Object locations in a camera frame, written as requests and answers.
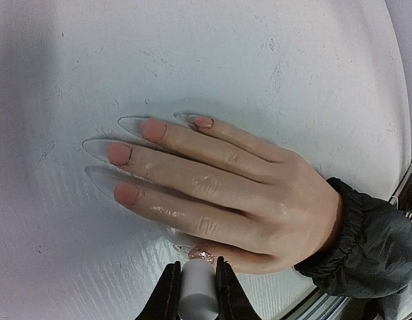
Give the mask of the mannequin hand on table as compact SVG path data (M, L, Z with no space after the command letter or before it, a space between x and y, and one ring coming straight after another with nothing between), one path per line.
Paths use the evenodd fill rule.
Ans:
M218 119L181 120L122 118L144 145L84 141L88 154L133 177L94 176L98 188L134 214L195 237L190 258L224 257L241 273L281 271L334 246L341 196L304 158Z

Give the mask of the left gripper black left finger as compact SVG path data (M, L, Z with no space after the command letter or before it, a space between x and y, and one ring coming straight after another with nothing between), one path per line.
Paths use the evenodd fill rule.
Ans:
M180 320L177 308L181 288L181 263L168 264L150 298L135 320Z

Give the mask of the black sleeved forearm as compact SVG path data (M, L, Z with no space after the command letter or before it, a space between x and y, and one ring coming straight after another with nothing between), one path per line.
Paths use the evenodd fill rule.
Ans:
M392 204L360 193L337 178L343 220L334 246L296 264L332 296L366 299L364 319L412 315L412 222Z

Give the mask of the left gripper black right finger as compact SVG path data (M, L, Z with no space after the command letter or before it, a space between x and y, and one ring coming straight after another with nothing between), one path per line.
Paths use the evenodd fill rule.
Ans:
M256 319L256 312L233 268L222 256L217 260L215 284L219 306L217 319Z

